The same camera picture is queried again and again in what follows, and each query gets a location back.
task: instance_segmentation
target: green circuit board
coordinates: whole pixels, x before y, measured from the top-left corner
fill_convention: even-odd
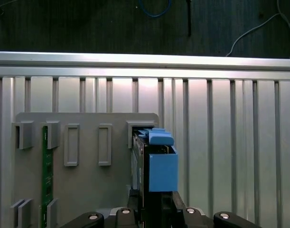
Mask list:
[[[53,150],[48,149],[48,127],[42,129],[41,228],[47,227],[47,206],[53,200]]]

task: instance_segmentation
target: blue 3d printed part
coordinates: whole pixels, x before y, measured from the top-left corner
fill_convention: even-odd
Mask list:
[[[178,153],[174,139],[165,129],[153,128],[139,130],[140,137],[148,139],[149,145],[167,146],[166,154],[149,154],[149,191],[178,190]]]

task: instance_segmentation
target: white cable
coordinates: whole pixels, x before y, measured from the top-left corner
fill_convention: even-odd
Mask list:
[[[287,19],[287,17],[285,16],[285,14],[283,14],[283,13],[281,12],[281,9],[280,9],[280,1],[279,1],[279,0],[277,0],[277,9],[278,9],[278,13],[277,13],[277,14],[273,15],[271,18],[269,18],[267,21],[265,21],[264,23],[260,24],[259,26],[254,27],[254,28],[252,28],[251,30],[245,32],[245,33],[242,34],[238,39],[236,39],[236,41],[234,42],[234,44],[233,44],[232,47],[231,47],[230,52],[226,55],[226,57],[228,57],[228,56],[230,56],[230,55],[232,54],[232,52],[233,52],[233,50],[234,50],[234,47],[235,47],[236,43],[237,43],[241,38],[243,38],[244,36],[248,35],[249,33],[253,32],[253,31],[255,31],[255,30],[261,28],[262,26],[264,26],[265,24],[267,24],[270,20],[272,20],[274,17],[276,17],[276,16],[278,16],[278,15],[280,15],[280,16],[282,17],[282,19],[287,23],[288,27],[290,28],[290,22],[288,21],[288,19]]]

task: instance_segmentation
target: dark background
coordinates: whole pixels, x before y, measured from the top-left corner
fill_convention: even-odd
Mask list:
[[[9,0],[0,0],[0,5]],[[167,0],[143,0],[159,13]],[[280,0],[290,20],[290,0]],[[172,0],[152,19],[138,0],[18,0],[2,7],[0,51],[225,56],[244,32],[275,14],[276,0],[193,0],[192,36],[187,4]],[[243,38],[236,57],[288,58],[290,31],[277,16]]]

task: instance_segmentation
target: blue cable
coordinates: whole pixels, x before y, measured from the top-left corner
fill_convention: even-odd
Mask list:
[[[153,14],[149,13],[149,12],[145,9],[145,7],[144,7],[144,5],[143,5],[143,3],[142,3],[142,0],[139,0],[139,4],[140,4],[141,9],[144,11],[144,13],[147,14],[149,17],[152,17],[152,18],[158,18],[158,17],[164,15],[165,13],[167,13],[167,11],[170,9],[170,6],[171,6],[171,0],[168,0],[168,6],[167,6],[167,8],[166,8],[163,12],[161,12],[160,14],[157,14],[157,15],[153,15]]]

